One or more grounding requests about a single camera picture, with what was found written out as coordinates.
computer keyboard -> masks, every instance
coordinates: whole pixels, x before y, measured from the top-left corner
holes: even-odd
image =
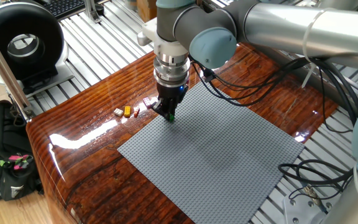
[[[44,3],[43,5],[56,19],[69,16],[85,8],[83,0],[51,0],[49,3]]]

wooden floor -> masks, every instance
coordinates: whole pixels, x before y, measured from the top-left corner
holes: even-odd
[[[5,88],[0,86],[0,100],[9,99]],[[32,193],[19,200],[10,202],[0,201],[0,223],[52,223],[44,196]]]

glossy wooden surface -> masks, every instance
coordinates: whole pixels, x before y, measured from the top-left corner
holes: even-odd
[[[27,125],[55,223],[66,223],[72,211],[83,223],[192,223],[117,151],[157,116],[142,104],[146,96],[157,96],[153,59],[153,54],[146,55]],[[276,69],[269,58],[241,45],[215,72],[230,82],[251,85]],[[197,82],[192,70],[190,86]],[[230,96],[244,94],[222,85],[219,88]],[[301,89],[298,81],[287,77],[250,109],[288,134],[306,140],[323,121],[321,102],[316,90]],[[127,105],[142,105],[138,118],[113,115],[116,108]],[[327,116],[335,108],[327,100]]]

black backpack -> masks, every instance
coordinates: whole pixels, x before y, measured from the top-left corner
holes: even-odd
[[[12,104],[0,101],[0,199],[15,200],[42,190],[25,122]]]

gray baseplate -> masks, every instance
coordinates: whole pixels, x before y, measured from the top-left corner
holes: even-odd
[[[303,145],[247,108],[198,84],[118,151],[195,223],[246,223]]]

